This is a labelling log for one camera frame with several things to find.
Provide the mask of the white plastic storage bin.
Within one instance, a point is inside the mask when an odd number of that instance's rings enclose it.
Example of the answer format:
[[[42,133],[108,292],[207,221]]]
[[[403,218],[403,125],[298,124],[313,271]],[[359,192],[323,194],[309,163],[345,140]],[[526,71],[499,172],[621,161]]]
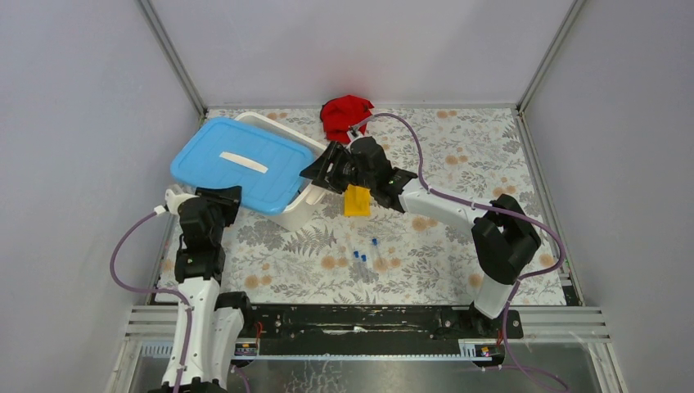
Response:
[[[318,158],[327,147],[325,144],[307,135],[252,111],[241,113],[235,120],[297,142],[307,147],[313,153],[314,159]],[[266,215],[266,218],[291,232],[301,229],[311,220],[313,213],[318,209],[318,204],[327,194],[327,190],[312,185],[306,178],[302,178],[302,180],[304,183],[300,192],[295,194],[292,202],[287,205],[281,214]]]

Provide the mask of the blue plastic bin lid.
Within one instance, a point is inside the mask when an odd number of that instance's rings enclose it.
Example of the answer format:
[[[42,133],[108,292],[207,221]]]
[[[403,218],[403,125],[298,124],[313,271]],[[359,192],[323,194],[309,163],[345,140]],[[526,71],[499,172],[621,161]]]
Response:
[[[300,172],[314,161],[307,146],[226,117],[207,121],[175,156],[170,173],[191,187],[241,187],[241,205],[279,215],[304,187]]]

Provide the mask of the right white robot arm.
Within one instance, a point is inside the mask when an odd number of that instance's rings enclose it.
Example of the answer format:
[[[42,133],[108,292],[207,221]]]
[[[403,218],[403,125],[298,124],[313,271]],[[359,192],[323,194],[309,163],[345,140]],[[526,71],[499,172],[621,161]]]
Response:
[[[502,326],[501,313],[512,289],[542,244],[514,197],[502,194],[485,209],[430,191],[417,174],[394,167],[372,137],[358,138],[347,147],[331,142],[300,175],[338,194],[348,186],[363,187],[379,206],[469,231],[484,272],[473,302],[476,309],[469,316],[471,330],[490,337]]]

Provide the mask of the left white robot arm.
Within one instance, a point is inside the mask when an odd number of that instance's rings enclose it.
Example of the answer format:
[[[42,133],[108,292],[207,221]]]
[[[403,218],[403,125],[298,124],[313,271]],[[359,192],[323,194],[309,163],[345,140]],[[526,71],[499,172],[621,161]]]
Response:
[[[225,392],[237,338],[253,328],[248,295],[221,291],[222,237],[235,222],[241,190],[198,187],[193,193],[165,193],[166,208],[178,217],[182,233],[174,264],[177,321],[158,392]]]

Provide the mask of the yellow test tube rack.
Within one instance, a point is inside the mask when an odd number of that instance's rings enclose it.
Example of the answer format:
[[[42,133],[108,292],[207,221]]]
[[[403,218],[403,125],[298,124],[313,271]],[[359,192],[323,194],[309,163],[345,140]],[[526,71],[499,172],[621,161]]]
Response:
[[[365,187],[349,185],[344,193],[344,216],[367,217],[371,214],[371,195]]]

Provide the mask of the red cloth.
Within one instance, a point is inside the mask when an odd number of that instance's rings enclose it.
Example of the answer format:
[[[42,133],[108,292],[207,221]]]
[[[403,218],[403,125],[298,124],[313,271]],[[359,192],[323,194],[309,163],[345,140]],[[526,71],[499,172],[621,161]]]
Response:
[[[373,104],[362,97],[345,95],[322,106],[319,119],[329,142],[349,143],[349,128],[372,115]]]

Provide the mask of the test tube blue cap right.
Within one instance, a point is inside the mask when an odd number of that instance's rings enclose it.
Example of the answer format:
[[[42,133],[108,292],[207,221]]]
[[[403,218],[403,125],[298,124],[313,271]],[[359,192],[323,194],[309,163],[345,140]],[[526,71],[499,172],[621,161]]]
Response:
[[[379,242],[376,237],[373,237],[371,239],[371,248],[372,248],[372,259],[373,259],[373,266],[376,267],[380,263],[380,249],[379,249]]]

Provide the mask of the floral patterned table mat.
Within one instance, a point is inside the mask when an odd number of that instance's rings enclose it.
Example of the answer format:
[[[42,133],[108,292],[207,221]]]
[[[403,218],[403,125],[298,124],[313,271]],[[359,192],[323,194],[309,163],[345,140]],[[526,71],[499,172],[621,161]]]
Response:
[[[429,185],[480,203],[507,194],[543,218],[510,109],[383,109],[367,130],[393,165],[421,170]],[[294,232],[242,210],[223,235],[222,291],[245,291],[255,303],[466,305],[480,289],[469,232],[377,205],[346,217],[343,204],[329,192]],[[354,251],[367,256],[371,283],[350,276]]]

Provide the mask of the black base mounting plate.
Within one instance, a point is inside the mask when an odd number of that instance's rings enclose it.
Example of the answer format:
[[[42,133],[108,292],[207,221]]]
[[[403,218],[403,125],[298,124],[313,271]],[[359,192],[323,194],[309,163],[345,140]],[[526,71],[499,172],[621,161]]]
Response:
[[[256,304],[232,357],[462,357],[466,344],[489,357],[523,336],[516,311],[489,319],[473,306]]]

